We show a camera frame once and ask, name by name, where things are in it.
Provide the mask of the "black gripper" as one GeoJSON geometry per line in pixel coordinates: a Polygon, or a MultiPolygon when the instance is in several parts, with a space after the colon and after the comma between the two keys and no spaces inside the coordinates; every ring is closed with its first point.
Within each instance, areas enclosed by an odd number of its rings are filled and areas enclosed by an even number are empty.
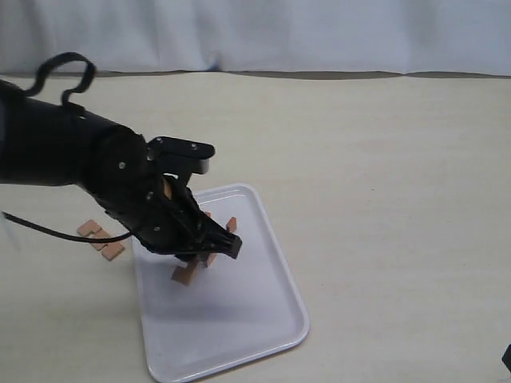
{"type": "Polygon", "coordinates": [[[125,126],[95,138],[81,186],[153,253],[205,262],[210,255],[237,259],[242,239],[207,217],[188,188],[159,173],[149,141],[125,126]]]}

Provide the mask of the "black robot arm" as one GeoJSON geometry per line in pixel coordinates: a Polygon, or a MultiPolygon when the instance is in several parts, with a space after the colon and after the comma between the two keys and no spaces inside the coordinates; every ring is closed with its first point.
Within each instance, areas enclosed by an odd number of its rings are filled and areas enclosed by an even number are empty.
{"type": "Polygon", "coordinates": [[[208,170],[210,144],[146,140],[79,106],[53,105],[1,83],[1,181],[87,192],[149,251],[182,261],[236,258],[241,238],[201,209],[188,188],[208,170]]]}

